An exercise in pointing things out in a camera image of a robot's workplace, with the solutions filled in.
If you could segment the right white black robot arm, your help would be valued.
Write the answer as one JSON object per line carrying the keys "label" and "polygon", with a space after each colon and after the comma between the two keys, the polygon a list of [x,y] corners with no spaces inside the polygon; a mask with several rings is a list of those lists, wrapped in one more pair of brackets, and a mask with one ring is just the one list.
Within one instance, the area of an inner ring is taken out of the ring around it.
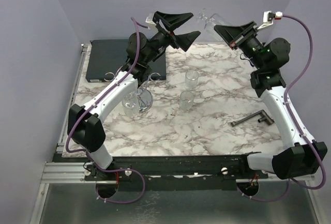
{"label": "right white black robot arm", "polygon": [[253,21],[242,26],[215,25],[214,31],[231,49],[240,49],[256,68],[251,73],[251,86],[272,115],[283,143],[283,151],[277,155],[249,154],[238,165],[239,175],[250,178],[263,170],[284,180],[316,173],[327,147],[315,140],[291,105],[288,86],[280,73],[289,61],[290,43],[275,38],[263,45]]}

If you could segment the clear wine glass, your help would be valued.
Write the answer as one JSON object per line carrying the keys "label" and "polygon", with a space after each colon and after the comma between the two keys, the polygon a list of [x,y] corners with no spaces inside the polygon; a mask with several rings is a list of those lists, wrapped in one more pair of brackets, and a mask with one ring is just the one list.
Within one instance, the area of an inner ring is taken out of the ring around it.
{"label": "clear wine glass", "polygon": [[182,111],[187,112],[193,106],[194,94],[191,91],[183,91],[179,97],[179,107]]}
{"label": "clear wine glass", "polygon": [[125,96],[122,100],[122,106],[124,108],[124,113],[133,117],[139,114],[139,102],[136,92],[131,92]]}
{"label": "clear wine glass", "polygon": [[199,73],[196,70],[188,70],[185,74],[185,89],[193,90],[197,87]]}
{"label": "clear wine glass", "polygon": [[202,21],[204,23],[204,29],[212,36],[214,37],[218,42],[224,42],[224,40],[221,38],[220,35],[217,34],[217,32],[214,30],[215,25],[231,25],[227,20],[225,20],[223,17],[221,17],[219,14],[214,13],[210,17],[206,15],[206,9],[203,8],[198,16],[197,21]]}

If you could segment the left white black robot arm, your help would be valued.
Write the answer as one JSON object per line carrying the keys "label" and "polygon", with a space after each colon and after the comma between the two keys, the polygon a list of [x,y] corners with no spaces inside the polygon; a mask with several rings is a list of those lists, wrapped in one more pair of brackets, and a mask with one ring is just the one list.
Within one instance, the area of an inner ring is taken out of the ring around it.
{"label": "left white black robot arm", "polygon": [[114,176],[113,158],[104,144],[106,133],[103,122],[112,110],[127,96],[134,96],[137,89],[148,80],[152,71],[150,62],[161,57],[167,47],[187,51],[200,35],[193,31],[177,35],[175,30],[193,17],[193,13],[169,14],[156,11],[146,19],[144,28],[155,28],[152,38],[139,31],[140,23],[134,21],[135,32],[128,39],[127,59],[115,78],[92,100],[84,105],[73,104],[68,112],[67,140],[80,145],[90,161],[97,167],[103,180]]}

